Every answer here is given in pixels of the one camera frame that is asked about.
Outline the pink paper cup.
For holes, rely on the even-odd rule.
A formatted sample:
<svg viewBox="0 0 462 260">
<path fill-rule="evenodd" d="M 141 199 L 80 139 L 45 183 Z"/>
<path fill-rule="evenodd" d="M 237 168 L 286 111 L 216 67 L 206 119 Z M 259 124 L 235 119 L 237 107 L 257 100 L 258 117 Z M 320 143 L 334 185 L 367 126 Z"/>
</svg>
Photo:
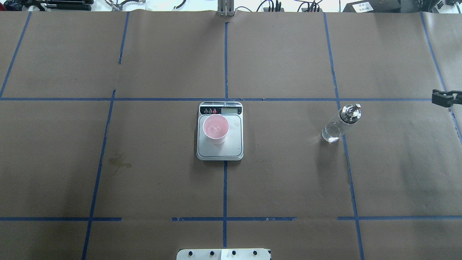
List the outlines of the pink paper cup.
<svg viewBox="0 0 462 260">
<path fill-rule="evenodd" d="M 226 140 L 230 125 L 226 117 L 213 114 L 206 117 L 202 130 L 207 140 L 213 144 L 222 144 Z"/>
</svg>

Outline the black box with label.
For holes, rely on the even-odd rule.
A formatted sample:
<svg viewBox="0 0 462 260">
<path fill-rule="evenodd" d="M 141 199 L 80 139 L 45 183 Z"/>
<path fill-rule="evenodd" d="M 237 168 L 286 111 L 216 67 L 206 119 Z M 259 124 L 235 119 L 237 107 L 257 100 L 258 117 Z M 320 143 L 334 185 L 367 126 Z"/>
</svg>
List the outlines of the black box with label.
<svg viewBox="0 0 462 260">
<path fill-rule="evenodd" d="M 399 13 L 400 0 L 358 0 L 347 3 L 342 13 Z"/>
</svg>

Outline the aluminium frame post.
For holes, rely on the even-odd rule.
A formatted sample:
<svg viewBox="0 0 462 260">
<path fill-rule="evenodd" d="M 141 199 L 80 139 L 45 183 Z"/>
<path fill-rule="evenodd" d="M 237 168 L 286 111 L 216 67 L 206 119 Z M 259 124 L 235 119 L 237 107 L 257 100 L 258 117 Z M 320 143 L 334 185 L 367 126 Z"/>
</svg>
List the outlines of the aluminium frame post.
<svg viewBox="0 0 462 260">
<path fill-rule="evenodd" d="M 234 0 L 218 0 L 217 15 L 219 17 L 233 17 L 235 15 Z"/>
</svg>

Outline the black folded tripod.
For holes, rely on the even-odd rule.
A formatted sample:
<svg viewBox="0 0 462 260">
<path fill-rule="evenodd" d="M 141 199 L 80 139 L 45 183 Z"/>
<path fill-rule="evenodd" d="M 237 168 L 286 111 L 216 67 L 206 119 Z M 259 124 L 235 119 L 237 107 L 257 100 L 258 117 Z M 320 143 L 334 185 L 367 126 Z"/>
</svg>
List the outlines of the black folded tripod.
<svg viewBox="0 0 462 260">
<path fill-rule="evenodd" d="M 20 0 L 25 7 L 37 7 L 41 11 L 56 10 L 91 10 L 94 0 Z"/>
</svg>

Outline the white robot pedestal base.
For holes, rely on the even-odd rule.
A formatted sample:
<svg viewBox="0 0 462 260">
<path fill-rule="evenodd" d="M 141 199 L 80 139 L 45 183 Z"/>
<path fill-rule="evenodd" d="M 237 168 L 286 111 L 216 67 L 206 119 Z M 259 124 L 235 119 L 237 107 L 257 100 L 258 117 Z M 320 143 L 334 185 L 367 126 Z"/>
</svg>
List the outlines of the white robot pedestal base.
<svg viewBox="0 0 462 260">
<path fill-rule="evenodd" d="M 271 260 L 271 250 L 265 248 L 183 249 L 177 260 Z"/>
</svg>

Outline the glass sauce bottle metal spout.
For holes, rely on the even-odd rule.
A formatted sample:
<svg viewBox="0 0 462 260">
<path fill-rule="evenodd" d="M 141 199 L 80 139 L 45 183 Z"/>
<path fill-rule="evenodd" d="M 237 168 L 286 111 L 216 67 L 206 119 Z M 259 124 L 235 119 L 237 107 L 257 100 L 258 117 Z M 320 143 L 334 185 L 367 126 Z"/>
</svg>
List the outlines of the glass sauce bottle metal spout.
<svg viewBox="0 0 462 260">
<path fill-rule="evenodd" d="M 360 104 L 345 105 L 340 108 L 322 129 L 322 138 L 329 143 L 335 143 L 343 137 L 348 130 L 359 122 L 362 115 L 361 108 Z"/>
</svg>

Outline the silver digital kitchen scale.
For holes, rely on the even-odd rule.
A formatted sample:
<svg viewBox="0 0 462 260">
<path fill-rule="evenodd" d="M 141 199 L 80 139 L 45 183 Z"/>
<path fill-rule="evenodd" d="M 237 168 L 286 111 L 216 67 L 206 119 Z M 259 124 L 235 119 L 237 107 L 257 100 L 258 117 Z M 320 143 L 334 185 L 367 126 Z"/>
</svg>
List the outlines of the silver digital kitchen scale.
<svg viewBox="0 0 462 260">
<path fill-rule="evenodd" d="M 230 129 L 222 144 L 207 140 L 202 127 L 207 116 L 219 114 L 229 121 Z M 239 161 L 244 156 L 244 110 L 236 101 L 201 102 L 198 110 L 196 156 L 202 161 Z"/>
</svg>

